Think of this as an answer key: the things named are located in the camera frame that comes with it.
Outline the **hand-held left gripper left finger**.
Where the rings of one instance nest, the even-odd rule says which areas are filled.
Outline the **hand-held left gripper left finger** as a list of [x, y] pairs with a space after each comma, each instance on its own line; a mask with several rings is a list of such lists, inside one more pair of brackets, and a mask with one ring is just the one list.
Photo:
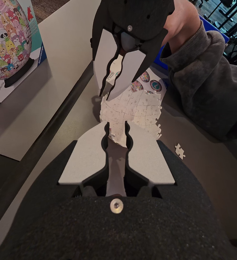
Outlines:
[[109, 178], [109, 122], [103, 121], [76, 142], [58, 180], [59, 185], [102, 186]]

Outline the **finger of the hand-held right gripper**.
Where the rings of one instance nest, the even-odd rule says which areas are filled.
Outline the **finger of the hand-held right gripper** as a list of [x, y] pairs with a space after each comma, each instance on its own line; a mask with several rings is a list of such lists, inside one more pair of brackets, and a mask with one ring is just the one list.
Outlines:
[[120, 74], [116, 77], [114, 85], [110, 89], [107, 101], [115, 99], [131, 85], [145, 56], [146, 55], [140, 50], [135, 50], [125, 54], [122, 60]]
[[103, 28], [96, 56], [93, 61], [94, 76], [98, 87], [98, 95], [102, 96], [106, 79], [110, 74], [112, 62], [120, 52], [120, 36]]

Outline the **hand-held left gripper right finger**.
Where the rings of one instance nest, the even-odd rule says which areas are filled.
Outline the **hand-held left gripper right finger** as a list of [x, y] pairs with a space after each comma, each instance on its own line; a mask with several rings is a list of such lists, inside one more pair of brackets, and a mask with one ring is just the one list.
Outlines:
[[125, 180], [131, 186], [174, 185], [156, 138], [133, 122], [125, 122]]

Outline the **white puzzle piece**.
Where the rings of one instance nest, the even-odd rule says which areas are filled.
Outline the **white puzzle piece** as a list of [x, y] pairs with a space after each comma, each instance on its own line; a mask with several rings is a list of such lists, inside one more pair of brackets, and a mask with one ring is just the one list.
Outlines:
[[178, 155], [178, 157], [181, 160], [183, 160], [183, 158], [185, 158], [184, 150], [181, 148], [179, 143], [175, 146], [175, 153]]

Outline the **white partly built puzzle ball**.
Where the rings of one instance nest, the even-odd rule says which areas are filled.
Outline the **white partly built puzzle ball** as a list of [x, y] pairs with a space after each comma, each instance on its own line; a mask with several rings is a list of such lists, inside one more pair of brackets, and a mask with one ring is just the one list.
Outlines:
[[125, 122], [140, 126], [156, 140], [161, 137], [157, 120], [161, 115], [161, 95], [146, 90], [132, 92], [130, 88], [113, 100], [102, 97], [100, 121], [109, 122], [109, 138], [118, 145], [126, 147]]

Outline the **person's right forearm grey sleeve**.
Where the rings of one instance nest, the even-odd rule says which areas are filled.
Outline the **person's right forearm grey sleeve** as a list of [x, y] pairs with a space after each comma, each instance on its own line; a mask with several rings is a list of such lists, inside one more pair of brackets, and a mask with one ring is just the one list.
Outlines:
[[175, 53], [169, 44], [160, 60], [179, 92], [185, 114], [219, 140], [237, 139], [237, 66], [223, 56], [225, 41], [217, 31], [198, 31]]

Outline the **printed puzzle leaflet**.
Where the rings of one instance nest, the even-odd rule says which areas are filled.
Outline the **printed puzzle leaflet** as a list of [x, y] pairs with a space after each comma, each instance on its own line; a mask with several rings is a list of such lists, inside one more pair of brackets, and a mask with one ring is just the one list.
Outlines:
[[[119, 55], [116, 60], [113, 61], [110, 67], [110, 74], [106, 79], [106, 87], [105, 91], [108, 92], [110, 88], [114, 85], [115, 78], [120, 73], [121, 69], [121, 61], [122, 56]], [[158, 72], [156, 75], [154, 72], [156, 70], [153, 67], [149, 67], [137, 80], [135, 83], [131, 83], [128, 86], [128, 89], [131, 92], [136, 92], [138, 90], [146, 90], [148, 93], [154, 93], [156, 91], [157, 94], [161, 95], [161, 99], [163, 99], [168, 84], [165, 82], [166, 78], [161, 72]]]

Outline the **colourful puzzle ball box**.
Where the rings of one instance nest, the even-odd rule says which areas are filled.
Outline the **colourful puzzle ball box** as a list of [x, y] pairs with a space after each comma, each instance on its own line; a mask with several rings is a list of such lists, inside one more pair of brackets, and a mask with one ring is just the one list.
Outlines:
[[46, 59], [30, 0], [0, 0], [0, 104]]

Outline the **person's right hand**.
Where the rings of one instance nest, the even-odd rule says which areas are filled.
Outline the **person's right hand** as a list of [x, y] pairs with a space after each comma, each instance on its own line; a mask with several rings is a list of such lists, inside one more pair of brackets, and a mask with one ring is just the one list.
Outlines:
[[169, 44], [171, 53], [177, 52], [199, 29], [201, 21], [195, 6], [187, 0], [174, 0], [175, 10], [166, 19], [168, 31], [162, 46]]

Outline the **blue bin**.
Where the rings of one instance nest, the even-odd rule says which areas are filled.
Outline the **blue bin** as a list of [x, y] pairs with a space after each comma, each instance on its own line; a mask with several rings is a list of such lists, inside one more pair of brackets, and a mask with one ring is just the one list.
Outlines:
[[229, 41], [229, 37], [227, 37], [223, 32], [221, 32], [219, 29], [217, 29], [214, 25], [212, 25], [210, 22], [208, 22], [205, 18], [201, 17], [199, 15], [199, 18], [200, 20], [203, 22], [204, 24], [204, 28], [205, 28], [205, 31], [217, 31], [219, 32], [223, 38], [224, 38], [224, 41], [225, 41], [225, 48], [227, 47], [227, 43]]

